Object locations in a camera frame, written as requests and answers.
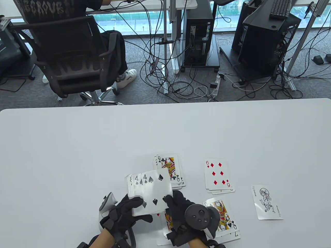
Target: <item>hand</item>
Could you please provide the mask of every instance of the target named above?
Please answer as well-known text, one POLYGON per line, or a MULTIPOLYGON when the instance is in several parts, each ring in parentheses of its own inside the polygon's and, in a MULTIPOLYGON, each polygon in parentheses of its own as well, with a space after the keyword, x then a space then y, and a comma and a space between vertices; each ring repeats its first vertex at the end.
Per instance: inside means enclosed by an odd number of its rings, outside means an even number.
POLYGON ((144 200, 140 197, 129 199, 129 197, 126 195, 123 200, 116 206, 117 218, 115 217, 116 220, 114 221, 113 226, 111 228, 107 228, 108 225, 106 225, 106 227, 104 226, 106 221, 110 219, 109 216, 106 216, 100 221, 101 226, 106 228, 107 231, 109 231, 110 234, 114 236, 114 234, 118 231, 124 234, 129 228, 133 227, 138 220, 151 223, 153 221, 153 217, 151 215, 142 215, 137 217, 132 216, 132 208, 140 207, 143 202, 144 200))
POLYGON ((167 203, 172 217, 173 229, 172 232, 167 235, 172 245, 181 246, 196 238, 199 238, 206 244, 207 237, 205 232, 191 228, 185 220, 185 211, 189 206, 195 203, 187 200, 178 190, 173 191, 173 197, 167 195, 164 201, 167 203))

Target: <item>caster wheel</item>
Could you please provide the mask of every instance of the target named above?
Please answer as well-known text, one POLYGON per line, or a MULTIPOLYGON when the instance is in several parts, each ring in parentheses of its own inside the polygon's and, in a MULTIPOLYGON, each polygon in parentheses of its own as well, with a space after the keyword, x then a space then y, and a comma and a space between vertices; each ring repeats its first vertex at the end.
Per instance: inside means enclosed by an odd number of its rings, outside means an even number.
POLYGON ((87 100, 87 98, 85 97, 85 96, 83 96, 83 95, 79 95, 80 96, 80 98, 83 100, 83 101, 86 101, 87 100))
POLYGON ((113 93, 115 96, 118 96, 120 94, 120 90, 113 89, 113 93))

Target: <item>white cable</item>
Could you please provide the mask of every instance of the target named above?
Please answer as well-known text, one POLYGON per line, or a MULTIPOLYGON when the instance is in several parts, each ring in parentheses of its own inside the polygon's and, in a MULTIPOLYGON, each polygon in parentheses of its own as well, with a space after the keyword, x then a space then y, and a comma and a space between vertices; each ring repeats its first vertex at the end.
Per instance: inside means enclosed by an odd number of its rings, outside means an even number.
POLYGON ((256 90, 244 90, 244 89, 242 89, 242 88, 239 88, 239 87, 238 87, 234 82, 232 82, 232 80, 231 80, 230 78, 228 78, 226 75, 224 75, 224 77, 226 77, 227 79, 229 79, 230 82, 231 82, 236 88, 238 88, 239 90, 247 91, 247 92, 255 92, 255 91, 257 91, 257 90, 263 88, 263 87, 269 82, 269 80, 271 79, 271 77, 270 77, 270 78, 268 79, 268 81, 267 81, 264 85, 262 85, 260 88, 258 88, 258 89, 256 89, 256 90))

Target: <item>keyboard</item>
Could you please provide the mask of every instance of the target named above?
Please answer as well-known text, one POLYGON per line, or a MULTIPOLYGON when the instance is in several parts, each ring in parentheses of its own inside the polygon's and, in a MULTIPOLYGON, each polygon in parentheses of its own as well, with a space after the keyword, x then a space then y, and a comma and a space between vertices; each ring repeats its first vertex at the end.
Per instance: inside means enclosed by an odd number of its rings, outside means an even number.
POLYGON ((270 12, 270 18, 285 20, 291 10, 292 0, 274 0, 270 12))

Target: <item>office chair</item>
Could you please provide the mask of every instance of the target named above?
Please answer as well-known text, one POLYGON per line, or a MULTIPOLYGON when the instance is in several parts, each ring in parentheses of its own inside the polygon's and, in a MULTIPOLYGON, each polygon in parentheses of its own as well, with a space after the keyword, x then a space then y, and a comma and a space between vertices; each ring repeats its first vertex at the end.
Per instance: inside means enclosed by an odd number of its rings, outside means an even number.
POLYGON ((60 97, 80 93, 92 105, 122 105, 103 101, 119 90, 112 87, 121 65, 119 37, 110 34, 108 51, 93 16, 11 26, 30 44, 32 59, 60 97))

